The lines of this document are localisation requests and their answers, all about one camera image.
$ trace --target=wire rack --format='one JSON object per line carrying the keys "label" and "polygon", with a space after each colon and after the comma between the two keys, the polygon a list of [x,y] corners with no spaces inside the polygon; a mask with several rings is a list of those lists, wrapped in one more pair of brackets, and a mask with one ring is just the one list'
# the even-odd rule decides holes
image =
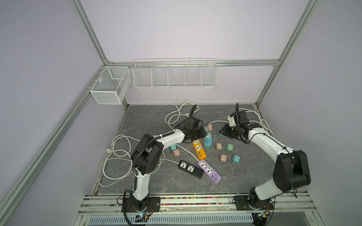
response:
{"label": "wire rack", "polygon": [[106,66],[90,92],[98,104],[120,105],[130,83],[128,67]]}
{"label": "wire rack", "polygon": [[135,63],[133,85],[150,88],[216,88],[216,60]]}

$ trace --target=blue power strip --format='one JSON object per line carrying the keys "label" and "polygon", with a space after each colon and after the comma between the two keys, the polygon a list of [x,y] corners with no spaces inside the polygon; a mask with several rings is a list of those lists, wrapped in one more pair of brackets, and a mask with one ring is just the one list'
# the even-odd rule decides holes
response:
{"label": "blue power strip", "polygon": [[206,137],[205,137],[205,147],[207,147],[207,148],[211,148],[211,146],[212,146],[212,140],[211,140],[211,132],[209,132],[209,131],[207,131],[207,126],[205,126],[205,130],[206,130],[206,132],[207,132],[207,135],[206,135]]}

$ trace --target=orange power strip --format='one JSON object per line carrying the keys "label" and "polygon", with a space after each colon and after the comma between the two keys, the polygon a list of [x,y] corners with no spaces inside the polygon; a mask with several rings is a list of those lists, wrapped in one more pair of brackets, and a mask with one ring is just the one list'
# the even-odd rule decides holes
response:
{"label": "orange power strip", "polygon": [[195,140],[192,143],[194,144],[194,148],[196,150],[197,157],[199,158],[199,160],[206,159],[206,153],[201,146],[200,140]]}

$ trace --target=metal beam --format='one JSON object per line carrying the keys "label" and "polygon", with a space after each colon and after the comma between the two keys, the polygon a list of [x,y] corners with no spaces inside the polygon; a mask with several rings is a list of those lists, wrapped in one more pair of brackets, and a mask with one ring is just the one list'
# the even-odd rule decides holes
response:
{"label": "metal beam", "polygon": [[[184,64],[188,63],[188,61],[147,61],[144,62],[147,64]],[[217,60],[216,66],[218,67],[227,67],[227,66],[278,66],[280,61],[277,59],[271,60]],[[129,67],[133,68],[135,65],[134,62],[109,62],[107,66],[121,66],[121,67]]]}
{"label": "metal beam", "polygon": [[290,37],[285,49],[283,50],[281,56],[280,56],[280,64],[276,65],[274,67],[274,70],[272,71],[268,81],[266,82],[257,102],[256,105],[259,106],[261,102],[264,100],[266,94],[268,93],[270,87],[272,86],[273,82],[275,81],[275,78],[278,76],[280,69],[285,64],[286,60],[288,59],[290,53],[292,52],[294,46],[296,45],[298,39],[300,38],[300,35],[303,33],[304,29],[306,28],[310,18],[316,11],[316,9],[319,6],[319,3],[321,0],[309,0],[306,8],[303,11],[302,16],[300,17],[297,26],[295,27],[292,36]]}
{"label": "metal beam", "polygon": [[4,226],[9,221],[11,215],[16,210],[21,200],[25,197],[35,179],[38,177],[45,164],[54,153],[54,150],[57,148],[64,135],[67,133],[73,121],[77,118],[79,112],[82,110],[91,95],[91,87],[96,82],[103,69],[104,66],[99,68],[92,80],[82,91],[81,95],[77,98],[57,127],[53,130],[37,155],[33,158],[24,173],[0,204],[0,226]]}
{"label": "metal beam", "polygon": [[101,64],[108,64],[108,59],[101,47],[101,44],[99,43],[99,40],[93,30],[93,27],[88,19],[82,3],[80,2],[80,0],[69,0],[69,3],[72,5],[75,15],[77,16],[85,34],[87,35],[90,43],[92,44]]}

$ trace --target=black power strip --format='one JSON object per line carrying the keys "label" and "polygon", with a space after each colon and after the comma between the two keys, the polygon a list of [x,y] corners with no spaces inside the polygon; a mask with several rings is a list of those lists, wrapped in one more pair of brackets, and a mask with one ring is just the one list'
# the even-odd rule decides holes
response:
{"label": "black power strip", "polygon": [[185,171],[186,173],[189,173],[199,179],[201,179],[202,175],[203,175],[203,170],[200,169],[197,166],[191,165],[190,163],[181,160],[178,163],[178,168],[181,169],[182,171]]}

